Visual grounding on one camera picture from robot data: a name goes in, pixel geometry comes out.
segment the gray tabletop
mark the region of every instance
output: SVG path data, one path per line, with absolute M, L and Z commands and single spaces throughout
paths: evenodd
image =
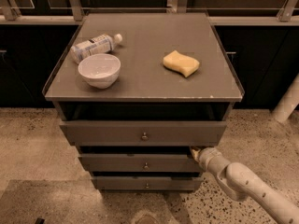
M 89 86 L 68 54 L 45 95 L 47 100 L 237 102 L 242 99 L 205 14 L 90 14 L 74 44 L 104 33 L 123 37 L 121 46 L 112 52 L 121 61 L 117 81 L 104 90 Z M 185 78 L 164 68 L 163 57 L 173 50 L 197 59 L 201 64 L 199 69 Z

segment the gray drawer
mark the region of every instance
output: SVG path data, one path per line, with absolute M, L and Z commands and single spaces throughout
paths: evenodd
M 195 191 L 200 187 L 202 181 L 202 177 L 172 178 L 140 176 L 98 176 L 93 178 L 93 184 L 96 189 L 123 191 Z
M 82 154 L 79 159 L 90 172 L 200 172 L 198 163 L 183 154 Z
M 225 121 L 66 121 L 70 144 L 81 146 L 216 146 Z

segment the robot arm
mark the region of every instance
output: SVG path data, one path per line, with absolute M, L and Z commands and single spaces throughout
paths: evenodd
M 214 175 L 221 189 L 233 200 L 244 201 L 250 196 L 277 223 L 299 223 L 299 208 L 266 185 L 250 168 L 238 162 L 229 162 L 214 147 L 200 150 L 191 147 L 199 166 Z

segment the yellow sponge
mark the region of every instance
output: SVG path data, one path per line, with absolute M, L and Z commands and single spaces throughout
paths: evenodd
M 168 69 L 180 72 L 188 77 L 198 69 L 200 63 L 196 59 L 179 54 L 174 50 L 163 58 L 163 64 Z

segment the concrete floor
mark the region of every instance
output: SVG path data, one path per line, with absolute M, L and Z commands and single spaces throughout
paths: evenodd
M 228 199 L 210 174 L 194 193 L 100 193 L 54 109 L 0 108 L 0 223 L 275 223 L 251 198 Z M 299 206 L 299 114 L 233 110 L 218 149 Z

